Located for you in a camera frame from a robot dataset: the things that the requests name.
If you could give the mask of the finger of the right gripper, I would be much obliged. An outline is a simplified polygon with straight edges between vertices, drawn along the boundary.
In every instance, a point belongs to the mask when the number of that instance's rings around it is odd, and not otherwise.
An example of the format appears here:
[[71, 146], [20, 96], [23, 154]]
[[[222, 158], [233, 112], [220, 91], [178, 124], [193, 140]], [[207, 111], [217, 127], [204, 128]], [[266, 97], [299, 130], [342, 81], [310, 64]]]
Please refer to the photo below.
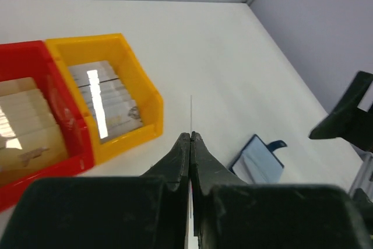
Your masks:
[[371, 83], [371, 73], [357, 72], [334, 109], [309, 133], [309, 139], [343, 138], [361, 150], [371, 150], [372, 108], [358, 108]]

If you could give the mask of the blue card holder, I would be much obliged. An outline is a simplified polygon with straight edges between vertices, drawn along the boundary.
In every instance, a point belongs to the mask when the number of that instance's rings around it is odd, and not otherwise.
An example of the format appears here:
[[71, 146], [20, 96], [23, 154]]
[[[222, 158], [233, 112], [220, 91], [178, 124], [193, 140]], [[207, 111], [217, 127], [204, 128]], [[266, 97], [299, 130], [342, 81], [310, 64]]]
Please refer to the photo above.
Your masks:
[[275, 155], [275, 150], [286, 147], [283, 140], [266, 144], [255, 134], [232, 160], [228, 169], [247, 184], [276, 184], [283, 174], [284, 164]]

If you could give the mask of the black credit card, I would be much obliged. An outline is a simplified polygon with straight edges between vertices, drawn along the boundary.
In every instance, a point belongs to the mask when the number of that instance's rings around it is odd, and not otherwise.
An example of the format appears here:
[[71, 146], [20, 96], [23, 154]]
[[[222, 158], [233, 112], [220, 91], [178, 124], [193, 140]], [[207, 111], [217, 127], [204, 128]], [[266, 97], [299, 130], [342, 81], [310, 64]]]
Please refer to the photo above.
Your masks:
[[[190, 95], [190, 135], [192, 135], [192, 95]], [[193, 202], [192, 202], [192, 182], [189, 181], [189, 220], [188, 220], [188, 248], [193, 239]]]

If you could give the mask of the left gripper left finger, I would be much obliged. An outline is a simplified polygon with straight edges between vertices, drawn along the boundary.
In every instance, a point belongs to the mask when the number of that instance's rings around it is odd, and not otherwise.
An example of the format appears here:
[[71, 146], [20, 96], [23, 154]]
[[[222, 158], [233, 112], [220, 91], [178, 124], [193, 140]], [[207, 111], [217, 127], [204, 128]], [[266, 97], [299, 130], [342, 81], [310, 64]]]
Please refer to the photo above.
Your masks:
[[188, 133], [138, 177], [51, 177], [25, 190], [2, 248], [184, 248]]

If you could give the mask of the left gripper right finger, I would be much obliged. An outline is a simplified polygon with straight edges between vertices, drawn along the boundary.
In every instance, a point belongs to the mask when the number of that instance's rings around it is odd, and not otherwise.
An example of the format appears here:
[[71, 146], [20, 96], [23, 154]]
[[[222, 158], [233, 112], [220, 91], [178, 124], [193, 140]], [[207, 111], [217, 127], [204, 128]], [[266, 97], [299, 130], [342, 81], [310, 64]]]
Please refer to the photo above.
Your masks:
[[372, 211], [334, 185], [247, 184], [193, 132], [189, 176], [200, 248], [371, 248]]

